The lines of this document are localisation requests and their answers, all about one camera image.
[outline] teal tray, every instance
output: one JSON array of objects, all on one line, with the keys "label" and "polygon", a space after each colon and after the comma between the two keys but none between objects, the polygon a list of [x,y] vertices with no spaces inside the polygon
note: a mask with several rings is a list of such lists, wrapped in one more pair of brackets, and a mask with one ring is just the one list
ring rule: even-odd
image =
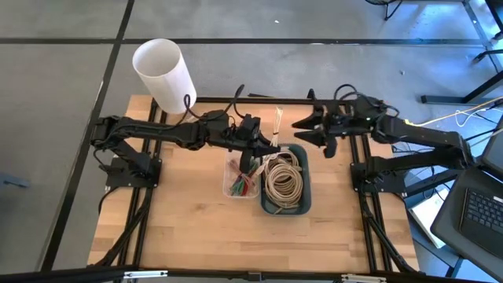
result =
[{"label": "teal tray", "polygon": [[270,201],[266,194],[266,184],[264,182],[264,177],[261,180],[260,188],[260,205],[262,209],[270,215],[303,215],[306,214],[311,208],[311,180],[309,177],[309,166],[307,164],[307,153],[306,150],[296,144],[282,144],[279,146],[288,146],[290,150],[297,156],[299,160],[299,165],[302,168],[302,179],[303,179],[303,191],[302,196],[299,200],[299,206],[297,208],[283,209],[277,214],[274,212],[279,208],[276,204]]}]

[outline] green wire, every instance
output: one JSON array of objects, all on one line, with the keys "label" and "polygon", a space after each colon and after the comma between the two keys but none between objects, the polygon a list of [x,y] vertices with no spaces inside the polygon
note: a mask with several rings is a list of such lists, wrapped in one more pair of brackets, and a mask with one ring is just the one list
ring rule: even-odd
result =
[{"label": "green wire", "polygon": [[[256,170],[259,167],[259,163],[251,160],[251,169],[249,172]],[[230,187],[230,194],[231,196],[240,196],[243,193],[244,190],[244,179],[241,177],[238,177],[234,184]]]}]

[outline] white cup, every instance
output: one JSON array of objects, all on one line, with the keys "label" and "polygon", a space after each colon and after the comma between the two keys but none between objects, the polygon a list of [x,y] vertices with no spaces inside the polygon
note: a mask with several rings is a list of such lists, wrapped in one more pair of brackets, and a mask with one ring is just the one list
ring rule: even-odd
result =
[{"label": "white cup", "polygon": [[185,112],[186,94],[190,96],[189,107],[196,102],[196,89],[182,52],[171,40],[153,39],[142,44],[134,52],[133,68],[164,111]]}]

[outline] small plastic container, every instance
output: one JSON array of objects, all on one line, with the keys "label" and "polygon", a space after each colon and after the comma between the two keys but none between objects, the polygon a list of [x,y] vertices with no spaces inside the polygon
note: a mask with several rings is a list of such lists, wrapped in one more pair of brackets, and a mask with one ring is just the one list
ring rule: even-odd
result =
[{"label": "small plastic container", "polygon": [[[260,192],[260,184],[261,184],[261,176],[255,176],[252,180],[254,181],[255,185],[252,187],[248,187],[247,192],[245,195],[237,195],[233,193],[232,190],[232,185],[236,182],[236,180],[239,177],[239,172],[238,170],[232,169],[229,165],[229,162],[233,160],[234,162],[237,163],[237,166],[239,167],[241,159],[241,152],[237,150],[233,150],[232,152],[227,152],[226,154],[226,164],[225,168],[223,171],[223,187],[222,191],[223,194],[227,197],[231,198],[236,198],[236,199],[252,199],[256,198],[259,195]],[[260,166],[261,162],[259,158],[255,158],[254,160],[256,162],[256,166]]]},{"label": "small plastic container", "polygon": [[282,144],[280,147],[288,146],[288,148],[292,151],[293,154],[297,156],[299,160],[299,166],[302,168],[302,180],[303,180],[303,190],[302,196],[299,200],[299,206],[297,208],[289,208],[282,209],[277,214],[274,214],[279,208],[276,204],[270,201],[269,197],[266,194],[266,183],[264,178],[262,178],[261,190],[260,190],[260,205],[262,209],[270,215],[274,216],[293,216],[293,215],[304,215],[311,208],[311,180],[309,176],[309,166],[307,164],[307,153],[306,150],[300,146],[295,144]]}]

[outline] clear plastic box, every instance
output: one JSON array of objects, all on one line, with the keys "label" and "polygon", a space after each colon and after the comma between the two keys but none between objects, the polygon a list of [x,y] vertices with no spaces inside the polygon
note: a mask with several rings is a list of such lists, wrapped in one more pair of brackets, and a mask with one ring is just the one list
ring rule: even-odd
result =
[{"label": "clear plastic box", "polygon": [[[237,150],[233,150],[232,152],[227,152],[226,154],[226,164],[224,167],[223,171],[223,187],[222,191],[223,194],[226,195],[227,197],[231,198],[237,198],[237,199],[252,199],[255,198],[259,195],[260,192],[260,186],[261,186],[261,179],[260,175],[253,176],[251,178],[253,182],[255,183],[254,186],[248,187],[246,189],[245,194],[238,194],[240,190],[236,190],[236,187],[233,188],[234,183],[239,177],[239,170],[233,169],[230,165],[229,162],[233,161],[236,162],[237,166],[239,167],[240,163],[240,158],[241,158],[241,152]],[[256,167],[260,166],[260,159],[255,158],[254,162],[256,164]]]}]

